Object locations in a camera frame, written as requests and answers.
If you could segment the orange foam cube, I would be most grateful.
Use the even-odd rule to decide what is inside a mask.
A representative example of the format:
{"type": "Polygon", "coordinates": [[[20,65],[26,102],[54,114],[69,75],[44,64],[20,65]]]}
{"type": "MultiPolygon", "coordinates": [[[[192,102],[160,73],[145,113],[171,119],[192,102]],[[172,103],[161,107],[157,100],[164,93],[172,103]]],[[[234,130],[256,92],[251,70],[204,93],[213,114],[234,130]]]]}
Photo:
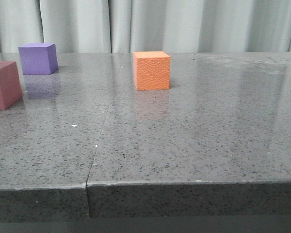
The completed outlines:
{"type": "Polygon", "coordinates": [[[133,53],[133,77],[137,90],[166,90],[170,88],[171,57],[163,51],[133,53]]]}

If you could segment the grey pleated curtain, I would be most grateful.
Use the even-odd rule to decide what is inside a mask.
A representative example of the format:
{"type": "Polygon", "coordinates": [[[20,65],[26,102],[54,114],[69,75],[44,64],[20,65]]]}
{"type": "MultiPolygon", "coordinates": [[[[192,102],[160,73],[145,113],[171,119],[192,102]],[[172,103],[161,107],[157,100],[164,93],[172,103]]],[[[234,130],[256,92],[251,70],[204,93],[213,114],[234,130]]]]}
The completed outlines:
{"type": "Polygon", "coordinates": [[[0,0],[0,52],[291,51],[291,0],[0,0]]]}

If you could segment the purple foam cube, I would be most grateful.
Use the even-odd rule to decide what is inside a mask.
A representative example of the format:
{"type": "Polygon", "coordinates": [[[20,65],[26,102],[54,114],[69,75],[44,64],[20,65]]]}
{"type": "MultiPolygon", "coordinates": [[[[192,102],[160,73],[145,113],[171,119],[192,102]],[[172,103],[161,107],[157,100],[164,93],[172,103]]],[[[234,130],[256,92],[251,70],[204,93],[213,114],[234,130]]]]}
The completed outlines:
{"type": "Polygon", "coordinates": [[[55,43],[29,43],[18,51],[25,75],[52,74],[59,68],[55,43]]]}

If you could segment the red foam cube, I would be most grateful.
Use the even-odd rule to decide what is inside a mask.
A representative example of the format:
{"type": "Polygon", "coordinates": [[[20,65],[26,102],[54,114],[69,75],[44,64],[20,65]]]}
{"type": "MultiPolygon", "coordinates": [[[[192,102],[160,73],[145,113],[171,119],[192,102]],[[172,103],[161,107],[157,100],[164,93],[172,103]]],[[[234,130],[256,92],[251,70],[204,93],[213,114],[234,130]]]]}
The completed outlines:
{"type": "Polygon", "coordinates": [[[8,109],[22,97],[15,61],[0,61],[0,110],[8,109]]]}

